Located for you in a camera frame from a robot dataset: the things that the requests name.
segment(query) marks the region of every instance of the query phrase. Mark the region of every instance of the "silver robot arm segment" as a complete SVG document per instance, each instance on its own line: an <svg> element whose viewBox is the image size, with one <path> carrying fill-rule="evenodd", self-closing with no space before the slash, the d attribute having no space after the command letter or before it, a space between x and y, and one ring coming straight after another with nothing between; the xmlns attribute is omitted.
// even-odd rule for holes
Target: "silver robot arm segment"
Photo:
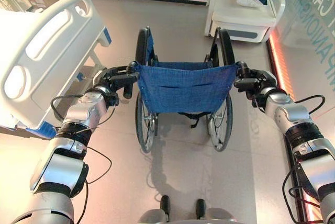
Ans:
<svg viewBox="0 0 335 224"><path fill-rule="evenodd" d="M71 198L83 189L88 174L83 161L86 147L108 107L119 104L116 91L125 88L124 97L131 98L132 85L138 79L133 67L131 63L104 70L95 78L93 88L69 108L31 177L31 200L13 224L74 223Z"/></svg>
<svg viewBox="0 0 335 224"><path fill-rule="evenodd" d="M264 109L287 137L298 160L297 174L304 191L320 202L326 224L335 223L335 148L320 133L307 109L277 87L269 72L250 70L239 62L234 85L246 92L253 107Z"/></svg>

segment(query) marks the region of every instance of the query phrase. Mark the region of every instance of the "red light strip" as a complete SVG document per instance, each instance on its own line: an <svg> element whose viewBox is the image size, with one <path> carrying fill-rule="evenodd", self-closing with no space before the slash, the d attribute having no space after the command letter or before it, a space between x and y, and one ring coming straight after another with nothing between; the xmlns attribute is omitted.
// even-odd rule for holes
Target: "red light strip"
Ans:
<svg viewBox="0 0 335 224"><path fill-rule="evenodd" d="M308 194L304 192L304 199L310 202L313 202L315 204L319 204L314 198L310 197ZM307 218L309 221L313 220L322 220L322 215L320 208L317 208L315 206L312 206L311 204L305 204L305 207L307 209Z"/></svg>
<svg viewBox="0 0 335 224"><path fill-rule="evenodd" d="M273 32L270 35L269 40L270 40L270 45L271 45L275 67L277 70L279 85L283 90L289 93L290 97L293 100L295 100L291 82L289 80L285 58L283 57L283 52L280 47L280 44L278 43L277 35L275 34L275 32Z"/></svg>

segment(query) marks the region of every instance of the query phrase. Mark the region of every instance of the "floor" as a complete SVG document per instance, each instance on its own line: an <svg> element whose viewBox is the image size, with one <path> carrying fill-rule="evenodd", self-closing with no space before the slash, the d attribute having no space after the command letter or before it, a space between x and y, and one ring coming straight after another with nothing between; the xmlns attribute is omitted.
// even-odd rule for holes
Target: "floor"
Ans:
<svg viewBox="0 0 335 224"><path fill-rule="evenodd" d="M112 37L96 53L107 67L127 65L135 58L137 34L150 25L154 48L162 61L203 61L211 39L204 37L207 7L144 0L93 0ZM236 60L269 70L265 44L233 42ZM90 146L109 156L113 165L90 185L85 223L137 223L141 215L159 208L161 195L171 198L171 220L195 217L195 202L231 212L245 224L292 223L281 187L288 172L282 134L264 114L252 108L244 94L232 89L233 131L227 149L218 153L204 120L190 129L190 120L162 114L153 150L140 151L135 132L135 102L122 99L113 117L91 137ZM29 197L29 180L48 142L0 134L0 216L9 223ZM89 151L91 181L108 167ZM73 199L78 220L85 190Z"/></svg>

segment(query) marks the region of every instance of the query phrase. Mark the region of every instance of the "white armchair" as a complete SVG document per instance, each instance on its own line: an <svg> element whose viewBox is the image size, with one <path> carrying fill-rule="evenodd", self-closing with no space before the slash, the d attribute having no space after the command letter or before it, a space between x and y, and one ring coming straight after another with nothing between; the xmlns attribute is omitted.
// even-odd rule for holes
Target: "white armchair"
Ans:
<svg viewBox="0 0 335 224"><path fill-rule="evenodd" d="M217 27L224 28L232 40L267 41L279 22L285 0L267 0L260 8L244 7L237 0L208 0L205 35L214 36Z"/></svg>

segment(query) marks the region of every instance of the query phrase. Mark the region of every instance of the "blue fabric backrest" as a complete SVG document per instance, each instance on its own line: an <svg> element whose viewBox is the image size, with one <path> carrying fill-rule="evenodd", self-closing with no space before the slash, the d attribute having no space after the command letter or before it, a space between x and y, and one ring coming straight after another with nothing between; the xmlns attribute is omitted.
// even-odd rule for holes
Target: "blue fabric backrest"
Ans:
<svg viewBox="0 0 335 224"><path fill-rule="evenodd" d="M211 68L208 63L158 62L137 65L138 85L150 113L215 112L232 87L235 64Z"/></svg>

